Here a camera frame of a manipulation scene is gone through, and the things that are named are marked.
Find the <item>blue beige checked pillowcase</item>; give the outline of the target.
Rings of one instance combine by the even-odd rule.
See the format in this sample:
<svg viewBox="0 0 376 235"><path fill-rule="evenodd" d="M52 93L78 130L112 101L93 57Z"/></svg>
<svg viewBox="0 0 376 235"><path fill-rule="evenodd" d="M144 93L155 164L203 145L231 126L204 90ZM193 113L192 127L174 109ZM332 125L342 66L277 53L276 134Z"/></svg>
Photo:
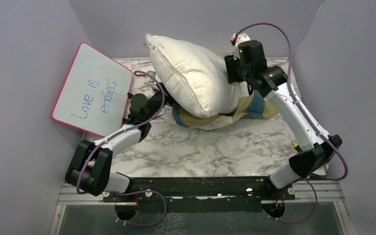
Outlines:
<svg viewBox="0 0 376 235"><path fill-rule="evenodd" d="M214 130L230 125L241 118L262 118L269 119L276 116L278 110L268 101L264 100L258 92L248 93L244 82L238 83L240 88L240 97L237 109L229 114L217 114L212 117L199 118L178 103L172 108L172 116L175 122L184 127L193 127L202 130Z"/></svg>

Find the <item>white pillow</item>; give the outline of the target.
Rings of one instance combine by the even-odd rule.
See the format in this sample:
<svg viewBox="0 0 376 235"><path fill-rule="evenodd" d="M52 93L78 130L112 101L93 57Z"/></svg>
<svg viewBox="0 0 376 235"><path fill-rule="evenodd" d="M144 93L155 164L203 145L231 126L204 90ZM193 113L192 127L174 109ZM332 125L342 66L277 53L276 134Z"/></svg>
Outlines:
<svg viewBox="0 0 376 235"><path fill-rule="evenodd" d="M238 107L240 88L230 84L223 58L193 43L145 35L154 71L176 102L198 118L229 114Z"/></svg>

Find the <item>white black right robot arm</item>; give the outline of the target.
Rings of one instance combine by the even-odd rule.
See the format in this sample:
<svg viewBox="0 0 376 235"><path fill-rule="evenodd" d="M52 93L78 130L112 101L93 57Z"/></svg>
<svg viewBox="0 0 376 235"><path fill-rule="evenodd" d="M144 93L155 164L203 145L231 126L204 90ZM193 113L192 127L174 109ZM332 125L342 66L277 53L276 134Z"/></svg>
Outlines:
<svg viewBox="0 0 376 235"><path fill-rule="evenodd" d="M301 149L288 163L272 173L263 185L263 194L275 199L282 189L307 177L328 163L342 139L330 135L296 96L289 77L279 66L269 67L263 45L257 40L235 43L233 54L225 56L230 83L246 83L249 92L257 91L279 111L295 135Z"/></svg>

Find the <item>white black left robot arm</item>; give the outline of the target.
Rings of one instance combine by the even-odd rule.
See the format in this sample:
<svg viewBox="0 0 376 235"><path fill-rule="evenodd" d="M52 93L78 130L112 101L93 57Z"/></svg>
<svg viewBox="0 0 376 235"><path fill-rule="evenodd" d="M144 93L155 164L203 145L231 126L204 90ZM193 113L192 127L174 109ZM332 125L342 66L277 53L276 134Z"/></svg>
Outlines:
<svg viewBox="0 0 376 235"><path fill-rule="evenodd" d="M112 173L113 157L130 146L144 140L162 108L173 104L163 83L158 91L147 98L144 94L131 96L130 114L123 126L107 137L96 141L82 140L72 157L65 175L65 182L75 186L79 194L98 196L103 192L115 192L122 201L134 196L132 178L122 173Z"/></svg>

